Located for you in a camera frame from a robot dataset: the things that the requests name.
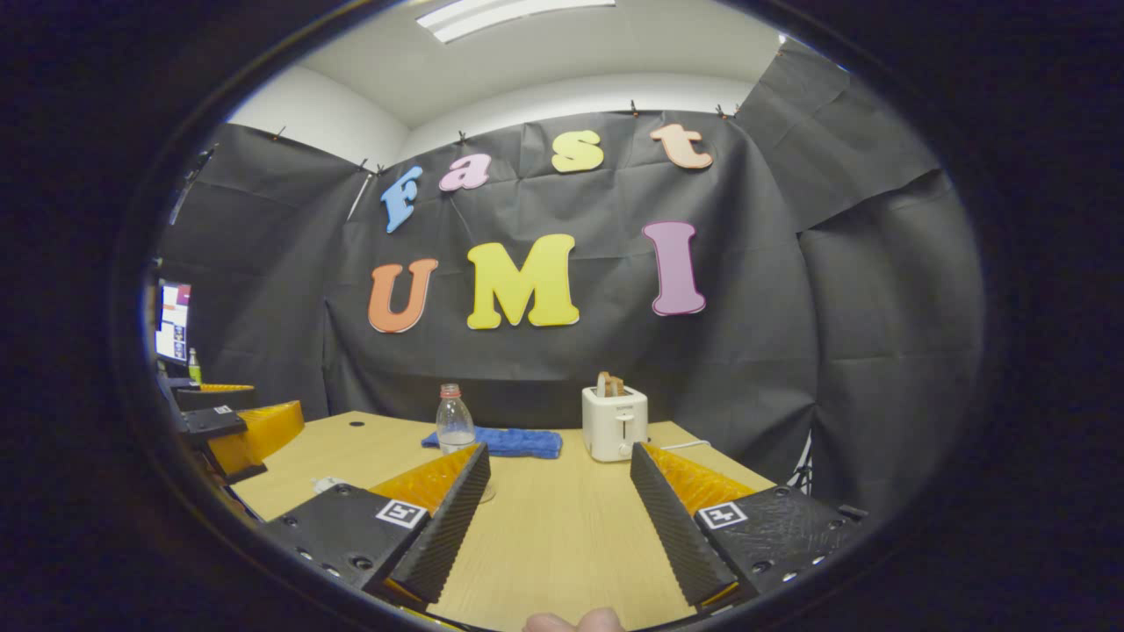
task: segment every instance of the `green bottle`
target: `green bottle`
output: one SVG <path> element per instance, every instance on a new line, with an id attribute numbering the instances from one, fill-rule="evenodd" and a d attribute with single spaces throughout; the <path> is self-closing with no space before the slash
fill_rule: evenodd
<path id="1" fill-rule="evenodd" d="M 191 355 L 188 359 L 188 374 L 198 383 L 203 383 L 203 371 L 199 368 L 199 360 L 196 358 L 196 347 L 191 347 Z"/>

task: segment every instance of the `ceiling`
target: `ceiling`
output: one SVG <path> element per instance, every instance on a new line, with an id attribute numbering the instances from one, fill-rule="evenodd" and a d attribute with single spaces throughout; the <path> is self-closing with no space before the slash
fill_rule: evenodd
<path id="1" fill-rule="evenodd" d="M 301 64 L 415 128 L 511 90 L 617 73 L 756 82 L 778 33 L 714 0 L 617 0 L 520 18 L 442 44 L 415 19 L 448 0 L 402 2 Z"/>

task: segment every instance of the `purple letter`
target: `purple letter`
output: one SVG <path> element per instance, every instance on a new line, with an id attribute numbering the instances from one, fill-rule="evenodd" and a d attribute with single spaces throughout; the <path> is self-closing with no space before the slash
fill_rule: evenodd
<path id="1" fill-rule="evenodd" d="M 706 299 L 695 289 L 689 245 L 695 227 L 686 222 L 655 222 L 642 232 L 655 244 L 660 276 L 660 296 L 652 301 L 652 312 L 660 316 L 703 312 Z"/>

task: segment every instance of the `orange letter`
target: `orange letter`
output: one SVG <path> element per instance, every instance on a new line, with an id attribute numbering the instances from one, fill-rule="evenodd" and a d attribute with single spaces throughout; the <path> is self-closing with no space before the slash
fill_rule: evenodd
<path id="1" fill-rule="evenodd" d="M 397 263 L 380 265 L 371 272 L 371 303 L 366 307 L 366 319 L 371 326 L 384 334 L 400 334 L 417 324 L 425 310 L 425 297 L 429 290 L 429 272 L 437 268 L 436 259 L 419 259 L 410 263 L 414 282 L 410 285 L 410 301 L 406 309 L 393 314 L 390 312 L 390 290 L 395 289 L 395 279 L 402 271 Z"/>
<path id="2" fill-rule="evenodd" d="M 664 125 L 651 136 L 653 141 L 663 141 L 663 151 L 668 153 L 668 157 L 683 169 L 704 169 L 714 162 L 710 154 L 697 154 L 691 146 L 691 141 L 701 141 L 703 135 L 698 132 L 687 132 L 678 123 Z"/>

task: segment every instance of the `black backdrop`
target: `black backdrop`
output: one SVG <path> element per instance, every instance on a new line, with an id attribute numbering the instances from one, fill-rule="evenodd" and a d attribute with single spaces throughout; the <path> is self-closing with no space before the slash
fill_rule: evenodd
<path id="1" fill-rule="evenodd" d="M 681 123 L 714 164 L 672 164 L 649 133 Z M 558 173 L 551 141 L 593 129 L 605 162 Z M 227 125 L 176 224 L 162 276 L 193 283 L 189 335 L 209 381 L 299 398 L 309 418 L 362 409 L 427 419 L 457 381 L 480 425 L 580 424 L 602 369 L 686 428 L 774 480 L 813 432 L 815 496 L 903 502 L 958 435 L 984 323 L 980 262 L 937 161 L 843 69 L 789 42 L 736 117 L 601 112 L 450 144 L 372 178 L 272 134 Z M 490 180 L 439 191 L 459 156 Z M 387 234 L 379 196 L 424 169 L 414 215 Z M 704 312 L 656 316 L 655 220 L 691 223 Z M 522 265 L 573 235 L 581 319 L 471 331 L 474 245 Z M 366 319 L 371 270 L 435 258 L 426 310 L 404 334 Z M 391 307 L 405 307 L 409 273 Z"/>

